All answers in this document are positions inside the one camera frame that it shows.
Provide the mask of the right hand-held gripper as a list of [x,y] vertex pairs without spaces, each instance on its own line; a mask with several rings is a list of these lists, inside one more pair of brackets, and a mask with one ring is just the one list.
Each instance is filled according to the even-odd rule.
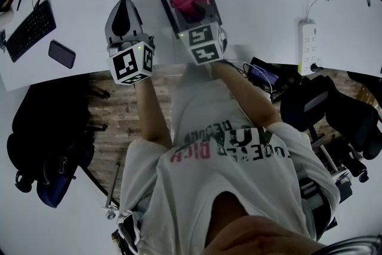
[[195,2],[199,22],[189,23],[180,10],[175,10],[178,36],[196,65],[223,60],[225,32],[220,27],[214,7],[203,1]]

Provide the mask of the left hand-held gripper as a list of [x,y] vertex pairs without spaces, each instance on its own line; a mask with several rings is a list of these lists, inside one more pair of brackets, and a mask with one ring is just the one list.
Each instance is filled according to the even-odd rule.
[[[125,35],[125,2],[129,38]],[[152,76],[155,45],[153,37],[143,33],[142,20],[132,0],[120,0],[112,9],[104,27],[107,64],[118,85],[133,85]]]

